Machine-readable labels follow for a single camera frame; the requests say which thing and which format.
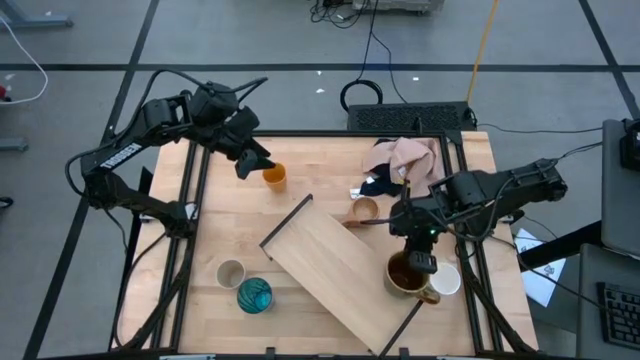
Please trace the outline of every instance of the towel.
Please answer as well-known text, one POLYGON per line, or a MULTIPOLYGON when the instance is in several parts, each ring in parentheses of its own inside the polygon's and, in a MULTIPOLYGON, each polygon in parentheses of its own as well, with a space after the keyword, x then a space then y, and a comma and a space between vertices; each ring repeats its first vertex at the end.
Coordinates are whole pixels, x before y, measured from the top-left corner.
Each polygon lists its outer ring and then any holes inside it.
POLYGON ((379 184, 379 188, 397 189, 393 184, 401 185, 405 179, 409 180, 411 197, 429 195, 429 185, 444 177, 440 145, 432 138, 378 142, 365 156, 362 169, 378 175, 376 182, 390 182, 379 184), (381 179, 380 174, 386 175, 387 169, 389 180, 384 176, 381 179))

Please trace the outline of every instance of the wooden board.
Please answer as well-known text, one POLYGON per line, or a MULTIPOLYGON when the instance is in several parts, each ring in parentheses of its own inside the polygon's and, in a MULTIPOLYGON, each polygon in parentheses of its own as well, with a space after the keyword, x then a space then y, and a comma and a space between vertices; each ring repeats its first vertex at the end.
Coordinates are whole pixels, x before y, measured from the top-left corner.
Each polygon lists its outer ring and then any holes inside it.
POLYGON ((389 294, 385 262, 313 201, 264 249, 376 355, 416 304, 389 294))
MULTIPOLYGON (((463 133, 463 139, 469 168, 495 171, 487 134, 463 133)), ((251 174, 245 181, 238 180, 231 162, 219 154, 212 157, 179 350, 263 354, 266 347, 273 346, 279 354, 368 354, 367 346, 277 262, 269 261, 258 244, 309 193, 314 194, 315 206, 341 219, 351 203, 349 189, 359 187, 363 181, 362 156, 376 139, 261 137, 258 140, 272 152, 275 161, 287 165, 288 190, 273 194, 259 173, 251 174), (215 269, 229 258, 242 261, 248 276, 262 277, 274 286, 277 314, 248 316, 238 308, 235 292, 217 286, 215 269)), ((161 148, 152 196, 165 201, 178 198, 187 148, 186 141, 161 148)), ((190 200, 195 192, 198 158, 195 164, 190 200)), ((388 214, 395 199, 379 196, 376 201, 380 213, 388 214)), ((161 232, 157 222, 144 224, 136 253, 161 232)), ((386 226, 353 232, 374 250, 380 261, 404 245, 404 240, 389 235, 386 226)), ((511 239, 506 225, 498 225, 496 234, 511 239)), ((168 241, 162 242, 149 252, 131 277, 119 326, 123 340, 135 333, 158 301, 167 245, 168 241)), ((441 235, 434 248, 438 260, 457 266, 453 246, 450 235, 441 235)), ((537 347, 515 251, 497 241, 486 242, 485 249, 496 305, 522 338, 537 347)), ((481 306, 479 312, 483 319, 481 306)), ((162 342, 165 345, 172 321, 170 309, 162 342)), ((486 348, 490 349, 486 321, 481 321, 481 328, 486 348)), ((463 292, 445 297, 436 306, 422 306, 389 354, 398 354, 400 346, 409 347, 415 355, 474 354, 463 292)))

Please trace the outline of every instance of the cart wheel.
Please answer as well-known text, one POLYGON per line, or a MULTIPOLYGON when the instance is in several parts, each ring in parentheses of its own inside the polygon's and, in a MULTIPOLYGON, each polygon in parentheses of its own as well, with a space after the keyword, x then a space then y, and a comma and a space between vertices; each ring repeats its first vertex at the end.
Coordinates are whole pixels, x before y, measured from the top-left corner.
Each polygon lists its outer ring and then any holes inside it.
POLYGON ((13 199, 9 197, 0 197, 0 209, 6 209, 13 205, 13 199))

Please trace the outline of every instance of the brown bowl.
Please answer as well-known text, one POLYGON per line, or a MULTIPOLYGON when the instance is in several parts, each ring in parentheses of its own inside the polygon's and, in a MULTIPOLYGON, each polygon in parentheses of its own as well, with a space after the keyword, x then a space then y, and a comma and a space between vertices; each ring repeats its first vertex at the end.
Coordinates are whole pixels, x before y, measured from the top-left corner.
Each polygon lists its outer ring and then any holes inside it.
POLYGON ((361 226, 361 221, 375 220, 380 216, 380 207, 372 198, 361 197, 351 203, 349 212, 342 221, 345 227, 361 226))

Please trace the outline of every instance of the small cup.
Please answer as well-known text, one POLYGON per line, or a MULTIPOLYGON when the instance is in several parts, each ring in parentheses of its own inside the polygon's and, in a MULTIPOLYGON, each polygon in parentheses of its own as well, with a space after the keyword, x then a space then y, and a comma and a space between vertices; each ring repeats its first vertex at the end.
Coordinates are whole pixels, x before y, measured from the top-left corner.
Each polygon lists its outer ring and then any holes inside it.
POLYGON ((259 314, 267 311, 273 302, 271 286, 264 279, 247 279, 238 289, 238 306, 247 314, 259 314))
POLYGON ((460 273, 455 266, 438 263, 438 271, 430 277, 431 286, 441 295, 453 295, 460 289, 460 273))
POLYGON ((440 302, 440 294, 431 286, 429 274, 411 268, 403 251, 393 254, 387 261, 384 285, 397 297, 413 296, 428 304, 440 302))
POLYGON ((287 170, 280 163, 276 163, 272 169, 262 170, 262 178, 273 192, 283 192, 287 189, 287 170))
POLYGON ((238 260, 226 260, 218 266, 216 278, 218 285, 225 289, 235 289, 244 281, 246 276, 244 265, 238 260))
POLYGON ((361 197, 351 203, 349 212, 342 221, 344 227, 362 226, 361 221, 375 220, 380 216, 380 207, 372 198, 361 197))

